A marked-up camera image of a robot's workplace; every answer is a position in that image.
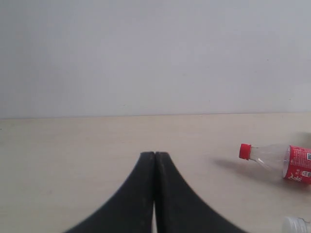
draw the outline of plastic bottle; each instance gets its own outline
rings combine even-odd
[[[241,144],[239,157],[256,161],[279,177],[311,184],[311,149],[288,145],[252,147]]]
[[[311,224],[302,218],[285,217],[282,233],[311,233]]]

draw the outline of white bottle cap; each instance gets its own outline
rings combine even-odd
[[[306,222],[298,217],[285,217],[282,233],[309,233]]]

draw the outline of black rubber pad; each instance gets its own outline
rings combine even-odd
[[[155,154],[142,153],[111,199],[67,233],[151,233],[154,168]]]
[[[196,195],[166,152],[155,154],[155,215],[159,233],[244,233]]]

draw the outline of bottle cap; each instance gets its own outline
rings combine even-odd
[[[285,217],[282,233],[308,233],[305,221],[298,217]]]
[[[249,160],[251,149],[252,149],[252,145],[241,144],[239,158]]]

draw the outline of soda bottle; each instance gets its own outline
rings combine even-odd
[[[311,149],[289,145],[241,144],[241,159],[253,160],[279,177],[311,184]]]

